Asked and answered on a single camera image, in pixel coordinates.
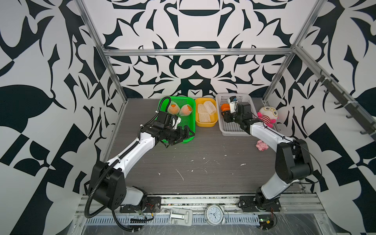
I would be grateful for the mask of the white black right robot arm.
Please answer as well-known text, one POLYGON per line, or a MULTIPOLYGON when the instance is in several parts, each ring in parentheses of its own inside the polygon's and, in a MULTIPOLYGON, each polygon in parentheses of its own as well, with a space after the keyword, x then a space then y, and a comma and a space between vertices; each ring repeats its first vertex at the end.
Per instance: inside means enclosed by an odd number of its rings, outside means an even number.
POLYGON ((276 205, 283 192, 292 184, 313 174, 313 156, 306 141, 286 137, 266 123, 261 113, 254 114, 251 104, 237 102, 230 97, 228 103, 221 106, 221 116, 226 123, 234 122, 249 135, 258 138, 275 151, 275 173, 256 191, 254 199, 240 199, 238 207, 243 211, 255 208, 269 211, 276 205))

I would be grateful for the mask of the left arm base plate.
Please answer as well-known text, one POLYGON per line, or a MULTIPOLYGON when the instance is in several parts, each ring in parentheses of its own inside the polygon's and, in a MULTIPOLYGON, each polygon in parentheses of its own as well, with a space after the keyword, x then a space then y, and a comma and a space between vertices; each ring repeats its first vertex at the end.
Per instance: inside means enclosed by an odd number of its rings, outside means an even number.
POLYGON ((120 207, 120 213, 134 213, 134 212, 145 212, 152 213, 157 212, 160 209, 162 202, 161 197, 143 197, 140 203, 136 206, 134 205, 124 205, 120 207))

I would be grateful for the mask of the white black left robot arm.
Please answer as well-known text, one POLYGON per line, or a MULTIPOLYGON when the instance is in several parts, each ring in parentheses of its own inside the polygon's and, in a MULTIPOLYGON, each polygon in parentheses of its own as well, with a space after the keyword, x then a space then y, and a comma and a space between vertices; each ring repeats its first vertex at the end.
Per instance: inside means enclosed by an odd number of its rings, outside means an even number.
POLYGON ((154 219, 144 215, 146 209, 154 208, 154 205, 147 201, 147 192, 138 187, 128 187, 125 178, 142 156, 158 143, 170 147, 195 136, 189 126, 180 126, 180 117, 168 111, 171 104, 171 97, 164 97, 159 102, 155 116, 140 126, 136 139, 129 146, 107 162, 98 161, 94 165, 84 208, 87 219, 109 209, 115 223, 127 232, 137 232, 141 229, 138 223, 147 223, 154 219), (131 219, 131 226, 122 225, 116 216, 116 209, 122 206, 134 208, 143 217, 131 219))

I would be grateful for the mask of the white foam net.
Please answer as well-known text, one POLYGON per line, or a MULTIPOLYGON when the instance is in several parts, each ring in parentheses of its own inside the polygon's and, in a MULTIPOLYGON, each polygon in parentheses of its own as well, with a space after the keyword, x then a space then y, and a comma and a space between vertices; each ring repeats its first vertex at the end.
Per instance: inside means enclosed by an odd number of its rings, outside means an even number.
POLYGON ((199 122, 210 123, 211 122, 210 115, 208 113, 207 114, 199 114, 199 122))
POLYGON ((206 110, 205 105, 202 104, 202 103, 199 103, 197 105, 197 112, 198 112, 198 114, 207 114, 208 113, 207 110, 206 110))
POLYGON ((216 113, 216 106, 211 101, 205 101, 203 105, 209 115, 214 115, 216 113))

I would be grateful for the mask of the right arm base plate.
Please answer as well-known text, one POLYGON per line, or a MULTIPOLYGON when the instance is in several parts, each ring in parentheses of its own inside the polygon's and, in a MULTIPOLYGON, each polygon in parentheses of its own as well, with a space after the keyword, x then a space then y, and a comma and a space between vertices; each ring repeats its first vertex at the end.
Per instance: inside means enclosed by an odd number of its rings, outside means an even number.
POLYGON ((279 197, 266 199, 262 194, 241 196, 237 206, 243 212, 279 212, 281 208, 279 199, 279 197))

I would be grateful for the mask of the white perforated plastic basket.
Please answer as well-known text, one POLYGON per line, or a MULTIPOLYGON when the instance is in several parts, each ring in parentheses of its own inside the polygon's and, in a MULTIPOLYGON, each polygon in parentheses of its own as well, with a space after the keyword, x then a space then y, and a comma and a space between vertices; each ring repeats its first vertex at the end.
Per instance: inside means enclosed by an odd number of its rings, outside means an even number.
POLYGON ((255 105, 252 101, 252 98, 247 94, 230 94, 230 93, 221 93, 216 95, 216 107, 218 111, 218 122, 219 122, 219 129, 222 132, 223 136, 227 137, 241 137, 241 136, 249 136, 241 126, 235 122, 227 123, 223 119, 223 113, 221 112, 221 106, 224 103, 229 103, 228 98, 231 96, 237 97, 237 103, 239 102, 247 102, 252 106, 253 114, 257 115, 255 105))

